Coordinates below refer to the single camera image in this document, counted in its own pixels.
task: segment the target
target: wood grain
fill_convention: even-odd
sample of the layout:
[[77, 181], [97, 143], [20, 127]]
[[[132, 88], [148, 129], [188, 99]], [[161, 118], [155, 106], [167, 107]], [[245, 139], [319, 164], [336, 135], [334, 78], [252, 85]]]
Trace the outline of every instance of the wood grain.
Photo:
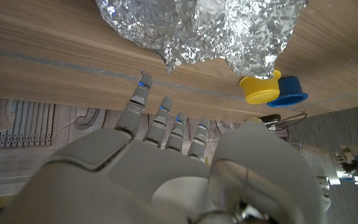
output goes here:
[[[273, 113], [288, 117], [303, 110], [313, 116], [358, 106], [358, 1], [311, 0], [303, 10], [275, 66], [284, 76], [299, 77], [310, 97], [285, 109], [246, 104], [239, 77], [220, 59], [181, 65], [166, 75], [161, 58], [120, 38], [93, 0], [0, 3], [0, 51], [10, 53], [0, 54], [1, 98], [121, 110], [135, 81], [95, 71], [139, 77], [145, 70], [166, 83], [152, 89], [146, 108], [152, 114], [166, 95], [174, 100], [173, 113], [228, 121]], [[86, 71], [73, 69], [77, 65]]]

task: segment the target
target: robot finger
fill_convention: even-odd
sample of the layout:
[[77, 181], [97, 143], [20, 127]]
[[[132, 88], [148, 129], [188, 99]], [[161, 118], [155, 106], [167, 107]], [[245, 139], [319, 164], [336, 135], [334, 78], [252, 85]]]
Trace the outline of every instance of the robot finger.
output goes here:
[[168, 115], [171, 110], [172, 100], [170, 97], [165, 97], [160, 105], [160, 108], [155, 115], [152, 125], [147, 131], [143, 141], [161, 147], [162, 140], [167, 127]]
[[114, 129], [125, 131], [129, 133], [132, 138], [135, 137], [152, 83], [153, 78], [151, 75], [146, 73], [142, 76]]
[[165, 145], [165, 149], [171, 149], [181, 153], [185, 122], [186, 115], [184, 113], [179, 113], [175, 123], [173, 124], [173, 128], [171, 134], [169, 135], [167, 144]]
[[196, 135], [191, 142], [187, 156], [205, 162], [206, 135], [208, 132], [209, 119], [203, 118], [197, 127]]

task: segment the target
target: floor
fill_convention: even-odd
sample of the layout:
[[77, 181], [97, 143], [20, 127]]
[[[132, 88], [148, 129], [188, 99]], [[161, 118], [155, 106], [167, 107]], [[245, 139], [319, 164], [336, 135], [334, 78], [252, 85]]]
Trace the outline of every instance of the floor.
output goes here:
[[[306, 118], [290, 129], [292, 141], [339, 150], [358, 144], [358, 108]], [[358, 185], [342, 183], [330, 189], [328, 223], [358, 223]]]

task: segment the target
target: wire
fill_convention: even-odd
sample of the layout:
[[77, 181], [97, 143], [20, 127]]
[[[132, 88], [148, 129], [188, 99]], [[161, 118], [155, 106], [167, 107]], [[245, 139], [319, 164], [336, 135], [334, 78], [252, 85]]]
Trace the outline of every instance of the wire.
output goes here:
[[286, 128], [276, 129], [276, 130], [274, 130], [273, 132], [282, 131], [282, 130], [286, 130], [286, 129], [289, 129], [289, 128], [294, 127], [296, 124], [298, 124], [299, 122], [303, 121], [303, 120], [308, 116], [308, 114], [306, 114], [305, 112], [302, 112], [301, 114], [298, 114], [298, 115], [295, 115], [295, 116], [292, 116], [292, 117], [289, 117], [289, 118], [285, 118], [285, 119], [283, 119], [283, 120], [280, 121], [280, 122], [283, 122], [283, 121], [286, 121], [286, 120], [289, 120], [289, 119], [292, 119], [292, 118], [297, 118], [297, 117], [302, 116], [302, 115], [303, 115], [303, 117], [302, 117], [299, 121], [297, 121], [295, 124], [292, 124], [292, 125], [290, 125], [290, 126], [288, 126], [288, 127], [286, 127]]

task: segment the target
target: crumpled aluminum foil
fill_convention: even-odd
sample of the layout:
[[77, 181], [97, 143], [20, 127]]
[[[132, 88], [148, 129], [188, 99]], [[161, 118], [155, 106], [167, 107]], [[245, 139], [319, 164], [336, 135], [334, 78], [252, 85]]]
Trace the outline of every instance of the crumpled aluminum foil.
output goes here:
[[240, 76], [273, 77], [306, 0], [96, 0], [103, 19], [154, 49], [167, 73], [223, 58]]

